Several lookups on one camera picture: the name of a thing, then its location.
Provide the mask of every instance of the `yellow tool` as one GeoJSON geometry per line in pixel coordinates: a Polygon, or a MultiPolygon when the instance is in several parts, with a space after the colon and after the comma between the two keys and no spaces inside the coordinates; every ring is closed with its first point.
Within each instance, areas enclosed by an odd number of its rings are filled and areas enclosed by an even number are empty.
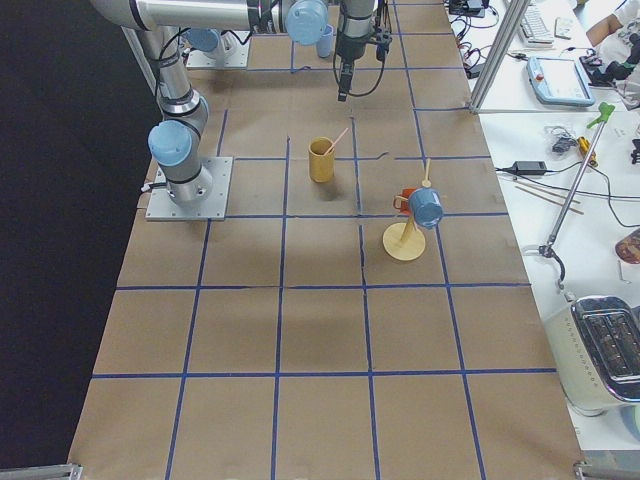
{"type": "MultiPolygon", "coordinates": [[[[578,148],[580,149],[580,154],[581,155],[586,155],[587,152],[589,151],[589,147],[590,146],[591,146],[591,144],[589,143],[589,140],[587,140],[584,137],[578,138],[578,148]]],[[[597,167],[598,166],[598,161],[596,160],[596,152],[593,152],[591,154],[591,157],[589,157],[589,166],[590,167],[597,167]]]]}

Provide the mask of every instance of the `black wall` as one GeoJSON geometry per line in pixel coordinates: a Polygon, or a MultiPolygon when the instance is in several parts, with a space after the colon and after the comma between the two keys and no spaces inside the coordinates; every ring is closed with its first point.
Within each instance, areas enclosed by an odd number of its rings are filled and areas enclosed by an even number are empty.
{"type": "Polygon", "coordinates": [[[0,468],[66,463],[160,120],[87,0],[0,14],[0,468]]]}

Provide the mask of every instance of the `yellow cup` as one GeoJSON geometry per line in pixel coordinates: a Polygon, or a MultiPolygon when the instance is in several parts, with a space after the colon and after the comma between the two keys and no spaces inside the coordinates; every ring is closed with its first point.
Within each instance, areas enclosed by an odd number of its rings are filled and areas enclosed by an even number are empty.
{"type": "Polygon", "coordinates": [[[335,148],[328,154],[331,140],[327,137],[316,137],[309,144],[309,176],[317,183],[328,182],[333,178],[333,163],[336,159],[335,148]]]}

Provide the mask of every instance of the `white keyboard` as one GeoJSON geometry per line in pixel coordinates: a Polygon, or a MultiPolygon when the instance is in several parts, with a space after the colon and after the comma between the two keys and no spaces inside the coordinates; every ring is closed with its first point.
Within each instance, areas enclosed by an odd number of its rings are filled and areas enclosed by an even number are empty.
{"type": "Polygon", "coordinates": [[[526,47],[553,48],[553,33],[545,25],[540,10],[534,4],[527,7],[518,33],[526,47]]]}

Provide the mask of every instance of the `tablet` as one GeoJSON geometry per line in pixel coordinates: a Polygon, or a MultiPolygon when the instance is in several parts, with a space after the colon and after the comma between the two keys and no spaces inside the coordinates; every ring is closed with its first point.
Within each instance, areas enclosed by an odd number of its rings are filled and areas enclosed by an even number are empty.
{"type": "Polygon", "coordinates": [[[588,107],[596,101],[582,66],[571,58],[530,57],[527,72],[542,103],[588,107]]]}

